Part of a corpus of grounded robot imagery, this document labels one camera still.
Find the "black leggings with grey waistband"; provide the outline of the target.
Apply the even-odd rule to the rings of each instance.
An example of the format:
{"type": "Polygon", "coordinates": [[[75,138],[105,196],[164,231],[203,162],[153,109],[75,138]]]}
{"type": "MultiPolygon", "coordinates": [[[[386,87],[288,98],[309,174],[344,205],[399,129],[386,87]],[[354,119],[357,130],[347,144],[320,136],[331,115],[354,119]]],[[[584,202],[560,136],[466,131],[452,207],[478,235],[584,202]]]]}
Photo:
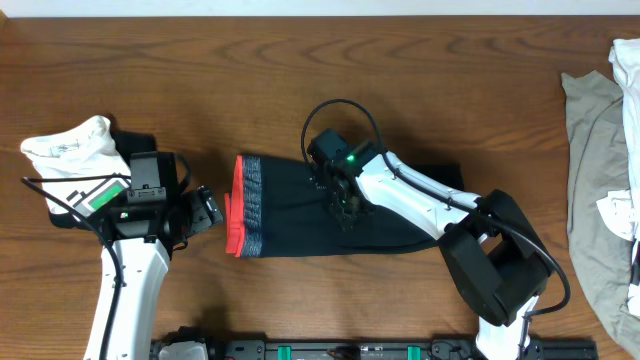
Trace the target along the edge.
{"type": "Polygon", "coordinates": [[[225,250],[238,258],[388,255],[436,246],[433,237],[381,207],[343,230],[329,211],[326,191],[295,160],[237,156],[224,202],[225,250]]]}

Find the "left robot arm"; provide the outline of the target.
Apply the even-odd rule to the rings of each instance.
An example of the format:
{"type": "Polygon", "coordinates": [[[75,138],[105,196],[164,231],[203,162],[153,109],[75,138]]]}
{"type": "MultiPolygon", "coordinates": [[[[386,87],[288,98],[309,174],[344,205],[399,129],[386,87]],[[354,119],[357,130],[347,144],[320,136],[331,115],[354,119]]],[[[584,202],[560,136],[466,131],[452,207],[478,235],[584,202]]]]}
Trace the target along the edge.
{"type": "Polygon", "coordinates": [[[207,186],[173,199],[160,188],[129,190],[91,219],[111,246],[101,253],[102,280],[86,359],[147,359],[158,295],[172,253],[223,216],[207,186]]]}

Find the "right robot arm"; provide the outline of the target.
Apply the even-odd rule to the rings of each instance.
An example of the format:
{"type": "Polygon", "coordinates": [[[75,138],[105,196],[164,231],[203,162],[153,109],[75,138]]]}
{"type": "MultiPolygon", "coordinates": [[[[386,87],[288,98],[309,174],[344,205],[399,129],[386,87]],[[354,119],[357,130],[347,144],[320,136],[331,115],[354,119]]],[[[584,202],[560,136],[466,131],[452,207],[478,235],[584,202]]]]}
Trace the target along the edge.
{"type": "Polygon", "coordinates": [[[561,270],[515,200],[446,186],[366,142],[314,140],[302,149],[347,223],[376,207],[432,238],[460,296],[479,318],[475,346],[486,359],[520,359],[548,279],[561,270]]]}

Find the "folded white printed shirt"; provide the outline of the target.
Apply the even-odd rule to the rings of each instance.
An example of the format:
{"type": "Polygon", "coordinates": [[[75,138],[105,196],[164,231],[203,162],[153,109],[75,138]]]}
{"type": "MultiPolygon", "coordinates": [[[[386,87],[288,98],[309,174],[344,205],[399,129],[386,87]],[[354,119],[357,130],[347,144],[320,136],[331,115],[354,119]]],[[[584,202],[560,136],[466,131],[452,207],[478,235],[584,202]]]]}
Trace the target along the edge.
{"type": "Polygon", "coordinates": [[[109,119],[96,115],[66,132],[32,137],[20,150],[43,178],[43,188],[88,217],[130,186],[129,166],[116,150],[109,119]]]}

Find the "beige garment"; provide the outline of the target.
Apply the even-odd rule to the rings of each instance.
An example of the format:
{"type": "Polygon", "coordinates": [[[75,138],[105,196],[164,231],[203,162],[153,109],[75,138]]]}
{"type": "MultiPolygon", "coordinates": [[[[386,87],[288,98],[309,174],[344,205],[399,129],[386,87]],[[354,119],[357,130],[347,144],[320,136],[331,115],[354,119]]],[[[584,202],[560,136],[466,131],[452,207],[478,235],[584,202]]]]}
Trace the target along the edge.
{"type": "Polygon", "coordinates": [[[639,357],[639,318],[627,306],[632,242],[609,230],[597,202],[630,188],[623,92],[593,71],[561,75],[569,143],[569,255],[587,302],[608,335],[639,357]]]}

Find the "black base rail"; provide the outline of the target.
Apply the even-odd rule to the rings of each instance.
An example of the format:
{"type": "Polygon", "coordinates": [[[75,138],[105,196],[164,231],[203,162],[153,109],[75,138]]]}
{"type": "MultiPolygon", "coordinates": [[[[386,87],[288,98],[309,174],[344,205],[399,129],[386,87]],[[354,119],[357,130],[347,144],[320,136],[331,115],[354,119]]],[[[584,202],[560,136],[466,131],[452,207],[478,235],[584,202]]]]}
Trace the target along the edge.
{"type": "MultiPolygon", "coordinates": [[[[212,360],[482,360],[484,355],[468,339],[426,342],[270,342],[235,340],[216,342],[212,360]]],[[[523,360],[598,360],[593,341],[532,339],[523,360]]]]}

